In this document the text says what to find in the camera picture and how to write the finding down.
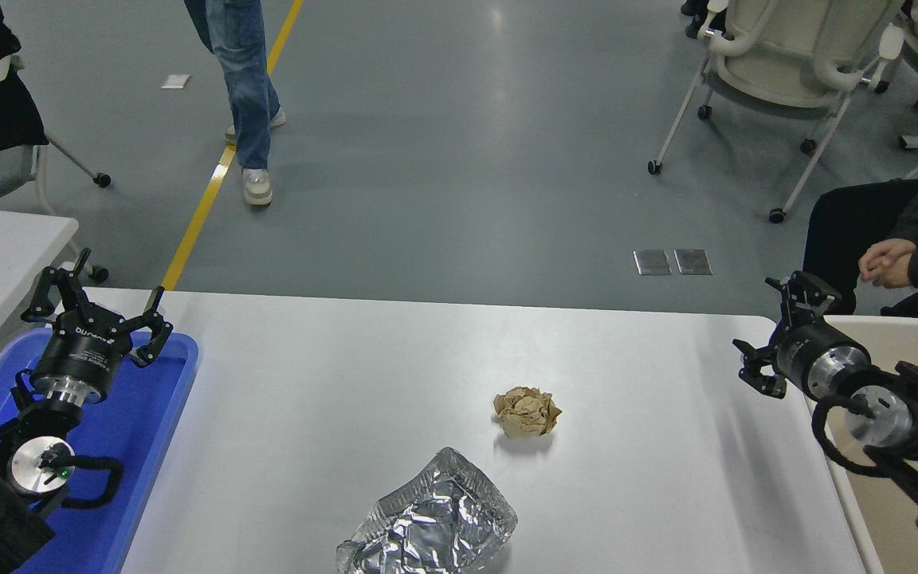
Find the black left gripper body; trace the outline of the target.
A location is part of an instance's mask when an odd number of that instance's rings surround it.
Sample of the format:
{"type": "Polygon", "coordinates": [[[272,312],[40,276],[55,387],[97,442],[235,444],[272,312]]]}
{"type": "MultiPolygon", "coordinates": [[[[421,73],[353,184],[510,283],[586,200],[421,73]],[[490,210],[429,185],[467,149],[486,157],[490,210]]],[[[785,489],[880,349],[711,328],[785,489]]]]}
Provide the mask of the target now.
{"type": "Polygon", "coordinates": [[[48,395],[58,384],[78,382],[90,388],[91,397],[106,397],[131,350],[130,334],[118,333],[111,320],[98,317],[89,324],[79,313],[62,313],[30,374],[30,385],[38,395],[48,395]]]}

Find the person's left hand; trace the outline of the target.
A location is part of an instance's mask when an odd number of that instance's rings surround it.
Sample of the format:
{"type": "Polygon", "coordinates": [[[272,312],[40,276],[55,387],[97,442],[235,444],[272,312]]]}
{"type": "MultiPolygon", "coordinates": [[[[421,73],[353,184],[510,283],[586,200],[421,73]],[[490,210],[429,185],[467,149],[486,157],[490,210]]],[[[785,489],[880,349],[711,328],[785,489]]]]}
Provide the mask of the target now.
{"type": "Polygon", "coordinates": [[[897,258],[878,258],[869,267],[865,280],[885,289],[910,287],[913,284],[908,275],[911,259],[911,254],[904,254],[897,258]]]}

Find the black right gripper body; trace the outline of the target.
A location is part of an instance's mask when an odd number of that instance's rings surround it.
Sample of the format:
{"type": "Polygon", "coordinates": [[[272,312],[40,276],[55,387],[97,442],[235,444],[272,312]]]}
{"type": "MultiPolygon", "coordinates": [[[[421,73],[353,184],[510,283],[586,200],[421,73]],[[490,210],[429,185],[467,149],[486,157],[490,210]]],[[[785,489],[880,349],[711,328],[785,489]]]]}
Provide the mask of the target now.
{"type": "Polygon", "coordinates": [[[775,373],[802,391],[813,391],[809,374],[813,363],[824,353],[842,346],[846,346],[846,335],[830,324],[781,323],[775,330],[775,373]]]}

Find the person's right hand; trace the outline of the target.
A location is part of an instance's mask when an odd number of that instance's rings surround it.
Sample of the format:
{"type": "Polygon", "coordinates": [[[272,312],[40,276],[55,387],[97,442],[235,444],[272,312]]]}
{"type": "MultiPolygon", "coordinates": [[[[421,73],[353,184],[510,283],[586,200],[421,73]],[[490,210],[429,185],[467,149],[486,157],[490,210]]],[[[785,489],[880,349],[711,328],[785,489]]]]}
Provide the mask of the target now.
{"type": "Polygon", "coordinates": [[[916,250],[917,245],[908,239],[889,238],[870,245],[857,264],[861,273],[868,275],[878,266],[892,265],[897,258],[911,255],[916,250]]]}

